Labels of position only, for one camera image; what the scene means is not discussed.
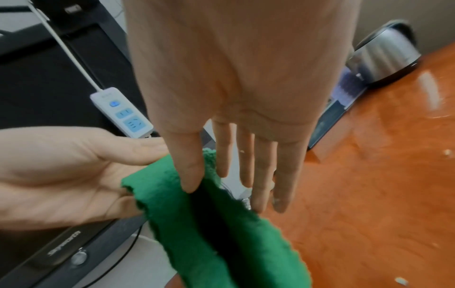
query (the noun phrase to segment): orange wooden table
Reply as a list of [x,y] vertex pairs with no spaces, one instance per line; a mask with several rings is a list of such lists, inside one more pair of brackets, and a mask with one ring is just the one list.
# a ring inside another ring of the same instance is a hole
[[263,216],[314,288],[455,288],[455,44],[358,100],[308,153],[289,210]]

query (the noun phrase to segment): person's left hand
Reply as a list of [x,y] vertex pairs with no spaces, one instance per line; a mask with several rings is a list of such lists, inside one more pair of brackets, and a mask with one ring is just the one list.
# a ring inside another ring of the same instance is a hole
[[167,153],[162,138],[117,137],[98,128],[0,130],[0,229],[139,215],[121,179]]

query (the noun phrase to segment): round power button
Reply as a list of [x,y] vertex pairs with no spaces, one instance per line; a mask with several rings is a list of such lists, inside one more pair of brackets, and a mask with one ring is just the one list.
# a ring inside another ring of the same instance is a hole
[[87,253],[85,251],[78,251],[71,257],[71,264],[79,266],[85,263],[87,260]]

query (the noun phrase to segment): power strip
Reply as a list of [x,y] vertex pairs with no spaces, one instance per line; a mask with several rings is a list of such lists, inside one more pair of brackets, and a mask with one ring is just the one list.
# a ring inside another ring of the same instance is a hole
[[153,132],[150,121],[117,88],[96,92],[90,99],[128,137],[149,138]]

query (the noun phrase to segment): brand logo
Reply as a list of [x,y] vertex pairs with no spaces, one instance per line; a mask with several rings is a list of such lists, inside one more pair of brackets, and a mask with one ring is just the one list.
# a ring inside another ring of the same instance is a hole
[[52,256],[54,255],[55,253],[59,252],[63,247],[65,247],[66,244],[68,244],[69,242],[71,242],[74,238],[76,238],[79,234],[81,234],[81,231],[76,231],[74,232],[70,237],[68,237],[65,241],[63,241],[62,243],[60,243],[60,245],[58,245],[57,247],[55,247],[54,249],[50,250],[47,255],[49,256]]

